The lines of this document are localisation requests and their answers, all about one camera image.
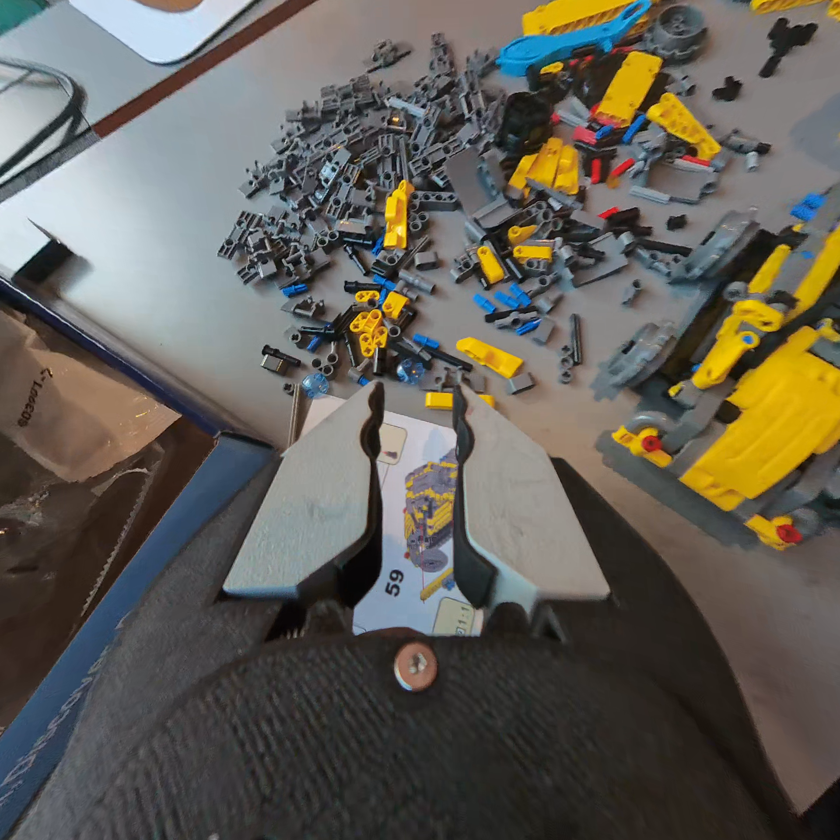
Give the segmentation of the pile of grey track links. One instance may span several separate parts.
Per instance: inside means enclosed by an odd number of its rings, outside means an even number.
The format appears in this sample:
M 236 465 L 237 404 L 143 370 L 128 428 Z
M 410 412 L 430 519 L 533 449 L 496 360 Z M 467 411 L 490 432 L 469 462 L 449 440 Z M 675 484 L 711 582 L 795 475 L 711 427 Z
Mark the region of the pile of grey track links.
M 309 289 L 342 250 L 367 269 L 363 249 L 384 268 L 419 242 L 431 214 L 464 211 L 445 173 L 449 157 L 492 146 L 501 106 L 485 79 L 497 49 L 477 49 L 459 65 L 444 34 L 430 40 L 425 73 L 408 87 L 371 78 L 410 49 L 391 40 L 374 49 L 368 73 L 322 87 L 320 98 L 286 111 L 267 161 L 245 168 L 238 188 L 249 201 L 217 257 L 231 263 L 243 286 L 273 283 L 293 297 Z M 383 249 L 385 202 L 402 180 L 415 190 L 408 206 L 405 249 Z

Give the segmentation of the yellow stacked beam frame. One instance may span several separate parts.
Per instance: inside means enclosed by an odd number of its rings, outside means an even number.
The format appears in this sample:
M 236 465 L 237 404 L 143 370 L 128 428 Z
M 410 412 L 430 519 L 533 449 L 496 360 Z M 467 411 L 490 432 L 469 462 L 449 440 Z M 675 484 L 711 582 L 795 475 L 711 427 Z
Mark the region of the yellow stacked beam frame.
M 564 35 L 611 23 L 635 1 L 552 1 L 541 3 L 521 18 L 522 33 Z

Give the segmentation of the small black box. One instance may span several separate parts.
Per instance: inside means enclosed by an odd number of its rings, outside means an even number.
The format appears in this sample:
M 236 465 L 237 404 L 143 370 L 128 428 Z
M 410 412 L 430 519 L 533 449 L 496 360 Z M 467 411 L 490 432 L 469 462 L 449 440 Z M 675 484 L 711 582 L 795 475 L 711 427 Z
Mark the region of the small black box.
M 41 285 L 57 272 L 88 266 L 86 257 L 31 218 L 21 220 L 14 230 L 17 239 L 13 242 L 12 254 L 3 266 L 7 270 L 6 279 L 16 286 L 23 283 Z

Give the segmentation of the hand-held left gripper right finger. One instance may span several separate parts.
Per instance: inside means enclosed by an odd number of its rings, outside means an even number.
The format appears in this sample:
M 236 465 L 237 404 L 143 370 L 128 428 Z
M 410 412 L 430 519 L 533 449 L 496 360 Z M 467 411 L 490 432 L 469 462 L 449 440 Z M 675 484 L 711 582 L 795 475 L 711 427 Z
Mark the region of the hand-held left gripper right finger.
M 551 458 L 469 387 L 455 388 L 453 563 L 460 593 L 489 617 L 532 618 L 545 602 L 603 602 L 610 585 Z

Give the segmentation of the black connector cluster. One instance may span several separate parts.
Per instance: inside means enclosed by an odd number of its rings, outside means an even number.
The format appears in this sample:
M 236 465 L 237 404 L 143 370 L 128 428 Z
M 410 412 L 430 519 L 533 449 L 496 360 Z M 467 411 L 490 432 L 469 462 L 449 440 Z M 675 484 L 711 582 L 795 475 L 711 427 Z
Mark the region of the black connector cluster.
M 791 25 L 787 17 L 779 17 L 768 33 L 771 53 L 760 69 L 759 77 L 771 77 L 792 49 L 809 44 L 817 29 L 817 23 Z

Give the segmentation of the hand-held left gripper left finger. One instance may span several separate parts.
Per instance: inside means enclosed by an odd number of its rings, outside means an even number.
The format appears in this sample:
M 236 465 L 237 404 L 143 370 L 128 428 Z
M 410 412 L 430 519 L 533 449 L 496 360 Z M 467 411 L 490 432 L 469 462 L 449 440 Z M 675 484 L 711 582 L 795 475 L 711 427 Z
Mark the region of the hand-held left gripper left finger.
M 354 608 L 382 570 L 384 387 L 363 386 L 283 455 L 224 593 Z

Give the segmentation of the instruction booklet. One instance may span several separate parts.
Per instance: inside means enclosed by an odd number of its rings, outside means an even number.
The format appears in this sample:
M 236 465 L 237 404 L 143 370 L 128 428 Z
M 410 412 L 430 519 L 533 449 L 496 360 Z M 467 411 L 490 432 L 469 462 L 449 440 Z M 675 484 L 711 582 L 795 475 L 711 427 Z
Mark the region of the instruction booklet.
M 354 609 L 353 631 L 407 627 L 432 636 L 480 634 L 482 613 L 455 582 L 455 433 L 385 412 L 380 437 L 382 567 Z

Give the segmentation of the black wheel rim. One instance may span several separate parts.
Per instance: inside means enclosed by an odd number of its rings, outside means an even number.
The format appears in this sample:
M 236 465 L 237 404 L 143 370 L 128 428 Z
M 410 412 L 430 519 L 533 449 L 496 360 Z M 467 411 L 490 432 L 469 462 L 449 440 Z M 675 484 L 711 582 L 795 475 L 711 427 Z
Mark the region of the black wheel rim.
M 504 102 L 495 146 L 505 154 L 525 155 L 539 152 L 552 136 L 553 109 L 542 94 L 517 91 Z

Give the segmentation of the blue brick separator tool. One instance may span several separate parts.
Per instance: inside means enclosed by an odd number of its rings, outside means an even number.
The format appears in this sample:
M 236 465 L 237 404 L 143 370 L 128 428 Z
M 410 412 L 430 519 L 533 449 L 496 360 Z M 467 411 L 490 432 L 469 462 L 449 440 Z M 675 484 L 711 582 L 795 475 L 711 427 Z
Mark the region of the blue brick separator tool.
M 532 68 L 541 70 L 555 62 L 587 55 L 610 53 L 625 36 L 644 20 L 652 4 L 635 2 L 611 23 L 564 35 L 522 35 L 500 49 L 497 67 L 505 75 L 525 77 Z

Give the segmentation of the yellow toy vehicle model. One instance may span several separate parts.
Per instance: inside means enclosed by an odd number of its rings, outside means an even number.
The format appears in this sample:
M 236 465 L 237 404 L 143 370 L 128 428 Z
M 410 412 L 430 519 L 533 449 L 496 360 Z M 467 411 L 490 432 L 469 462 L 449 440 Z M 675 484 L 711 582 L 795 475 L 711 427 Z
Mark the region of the yellow toy vehicle model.
M 696 294 L 601 364 L 637 395 L 605 464 L 723 543 L 790 550 L 838 527 L 838 184 L 778 233 L 730 211 L 665 278 Z

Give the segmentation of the grey curved panel piece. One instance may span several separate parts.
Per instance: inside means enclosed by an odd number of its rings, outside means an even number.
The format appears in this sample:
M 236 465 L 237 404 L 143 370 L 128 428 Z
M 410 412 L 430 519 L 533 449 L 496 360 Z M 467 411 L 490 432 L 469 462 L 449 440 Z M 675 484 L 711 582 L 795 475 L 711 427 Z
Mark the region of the grey curved panel piece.
M 496 159 L 467 148 L 449 157 L 444 171 L 465 215 L 483 228 L 497 228 L 516 213 Z

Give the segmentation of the dark blue kit box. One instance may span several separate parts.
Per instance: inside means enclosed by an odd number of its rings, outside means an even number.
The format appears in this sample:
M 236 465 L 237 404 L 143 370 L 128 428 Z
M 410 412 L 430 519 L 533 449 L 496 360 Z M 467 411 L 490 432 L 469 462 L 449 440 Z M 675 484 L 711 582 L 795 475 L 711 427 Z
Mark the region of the dark blue kit box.
M 137 538 L 134 525 L 129 526 L 122 540 L 127 559 L 119 563 L 119 574 L 100 589 L 101 596 L 94 595 L 89 618 L 2 735 L 2 838 L 6 838 L 64 756 L 92 682 L 125 617 L 174 557 L 263 468 L 276 467 L 279 457 L 270 446 L 235 434 L 232 421 L 219 419 L 215 409 L 201 407 L 199 399 L 185 395 L 184 387 L 163 383 L 163 374 L 148 375 L 143 364 L 112 347 L 115 339 L 98 339 L 80 318 L 52 311 L 4 278 L 2 300 L 57 330 L 76 349 L 104 363 L 108 373 L 150 392 L 212 439 L 202 464 L 187 470 L 188 481 L 161 513 L 153 514 L 152 524 L 142 525 Z

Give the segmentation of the clear plastic bag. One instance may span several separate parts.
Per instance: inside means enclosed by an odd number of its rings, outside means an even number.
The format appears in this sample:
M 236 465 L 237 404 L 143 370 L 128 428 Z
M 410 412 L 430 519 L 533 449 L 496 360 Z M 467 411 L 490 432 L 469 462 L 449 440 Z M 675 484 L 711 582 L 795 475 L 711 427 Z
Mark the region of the clear plastic bag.
M 47 602 L 101 486 L 179 418 L 2 310 L 2 620 Z

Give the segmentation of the yellow rectangular panel piece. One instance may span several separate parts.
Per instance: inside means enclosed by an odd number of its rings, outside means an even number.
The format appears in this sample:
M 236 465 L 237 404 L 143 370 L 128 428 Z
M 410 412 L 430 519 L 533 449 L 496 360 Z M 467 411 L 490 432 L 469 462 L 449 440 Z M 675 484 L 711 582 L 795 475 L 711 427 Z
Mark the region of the yellow rectangular panel piece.
M 602 100 L 593 108 L 592 119 L 616 129 L 628 127 L 635 119 L 663 63 L 656 55 L 642 51 L 629 52 Z

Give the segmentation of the grey desk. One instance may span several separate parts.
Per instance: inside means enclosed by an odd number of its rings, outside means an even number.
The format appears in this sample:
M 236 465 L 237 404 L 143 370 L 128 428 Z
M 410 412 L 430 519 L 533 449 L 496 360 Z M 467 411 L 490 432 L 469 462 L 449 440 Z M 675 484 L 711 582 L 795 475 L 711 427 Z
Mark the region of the grey desk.
M 148 97 L 100 121 L 88 150 L 2 204 L 3 225 L 31 218 L 86 257 L 86 268 L 56 278 L 56 293 L 143 357 L 234 415 L 265 440 L 285 437 L 289 405 L 258 353 L 284 335 L 275 288 L 246 288 L 216 256 L 245 201 L 246 166 L 263 160 L 287 109 L 362 70 L 382 39 L 413 53 L 383 78 L 424 72 L 432 33 L 458 58 L 504 46 L 537 2 L 315 2 L 294 13 L 177 92 Z M 817 22 L 810 45 L 793 51 L 771 79 L 757 78 L 773 19 L 732 2 L 697 2 L 710 42 L 688 70 L 698 110 L 726 129 L 772 144 L 755 173 L 732 161 L 718 190 L 677 240 L 702 239 L 731 207 L 755 207 L 764 224 L 788 222 L 788 206 L 837 173 L 805 153 L 791 131 L 807 123 L 825 146 L 837 125 L 812 114 L 838 96 L 838 22 L 823 6 L 794 9 Z M 726 76 L 739 98 L 714 101 Z M 602 463 L 595 442 L 620 425 L 634 399 L 596 401 L 597 365 L 647 320 L 675 319 L 688 303 L 656 276 L 630 269 L 567 293 L 566 313 L 583 319 L 584 370 L 557 382 L 554 350 L 503 333 L 498 346 L 521 356 L 537 386 L 508 396 L 489 377 L 498 405 L 552 455 L 568 459 L 667 560 L 699 604 L 755 717 L 765 748 L 796 807 L 807 807 L 838 777 L 838 537 L 824 533 L 790 552 L 721 546 Z

